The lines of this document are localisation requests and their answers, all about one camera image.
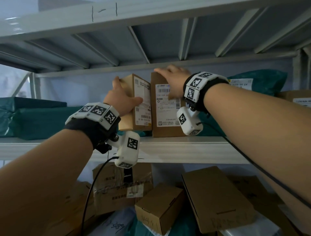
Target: person's right arm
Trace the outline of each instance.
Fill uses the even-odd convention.
[[[188,71],[172,65],[155,71],[170,84],[170,98],[183,96]],[[310,108],[228,84],[212,86],[204,105],[232,143],[311,203]],[[311,210],[264,177],[311,233]]]

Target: metal shelf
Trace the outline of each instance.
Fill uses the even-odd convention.
[[[0,64],[36,77],[295,57],[309,0],[120,0],[0,21]]]
[[[18,138],[0,139],[0,160],[13,160],[33,149],[43,140],[26,141]],[[222,137],[176,137],[141,138],[139,162],[148,163],[210,163],[210,164],[249,164]],[[106,161],[107,154],[97,150],[91,161]]]

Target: lower shelf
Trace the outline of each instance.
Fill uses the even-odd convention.
[[[0,160],[13,160],[44,140],[26,141],[17,138],[0,139]],[[109,152],[109,157],[116,148]],[[90,161],[104,162],[108,154],[95,150]],[[210,163],[249,164],[222,137],[141,138],[139,162],[149,163]]]

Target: person's left hand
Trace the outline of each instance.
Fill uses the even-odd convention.
[[[117,76],[112,81],[113,89],[110,90],[104,99],[104,103],[113,106],[121,116],[128,114],[134,107],[143,102],[141,97],[128,97],[121,86],[120,79]]]

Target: small cardboard box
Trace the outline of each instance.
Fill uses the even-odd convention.
[[[141,97],[144,101],[129,114],[121,117],[119,130],[152,130],[150,83],[135,74],[124,77],[120,82],[129,97]]]
[[[85,201],[91,184],[88,182],[77,182],[70,190],[64,202],[52,214],[45,233],[42,236],[65,236],[79,235]],[[86,209],[84,226],[87,227],[96,220],[94,198],[91,195]]]
[[[152,136],[181,137],[186,136],[181,129],[177,118],[177,111],[186,106],[184,100],[168,100],[169,84],[160,74],[151,73],[151,109],[152,109]]]
[[[135,204],[137,219],[165,235],[176,220],[184,201],[183,189],[160,183]]]
[[[256,176],[228,176],[228,178],[253,204],[256,211],[280,227],[284,236],[298,236],[287,217]]]
[[[254,221],[254,207],[218,167],[187,172],[182,178],[201,233]]]
[[[284,91],[277,93],[276,97],[311,108],[311,90]]]
[[[93,170],[93,177],[102,164]],[[96,214],[120,210],[135,203],[153,189],[150,163],[137,163],[124,169],[108,163],[94,184]]]

